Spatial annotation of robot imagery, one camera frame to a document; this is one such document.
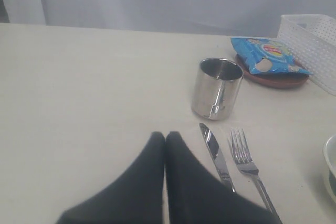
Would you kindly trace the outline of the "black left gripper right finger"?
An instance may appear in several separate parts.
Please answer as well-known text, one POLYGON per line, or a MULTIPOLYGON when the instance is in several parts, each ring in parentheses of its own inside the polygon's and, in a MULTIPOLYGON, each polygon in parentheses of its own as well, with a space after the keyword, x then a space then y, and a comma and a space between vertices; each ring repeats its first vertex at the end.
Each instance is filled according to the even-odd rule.
POLYGON ((276 223, 270 211, 216 179, 179 132, 166 137, 165 169, 171 223, 276 223))

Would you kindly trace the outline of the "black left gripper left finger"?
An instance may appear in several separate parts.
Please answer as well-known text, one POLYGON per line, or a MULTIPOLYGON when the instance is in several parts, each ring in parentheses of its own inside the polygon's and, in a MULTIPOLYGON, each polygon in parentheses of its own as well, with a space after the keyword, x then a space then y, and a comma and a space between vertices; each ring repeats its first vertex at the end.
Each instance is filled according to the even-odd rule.
POLYGON ((153 132, 112 184, 66 210, 58 223, 163 223, 165 138, 153 132))

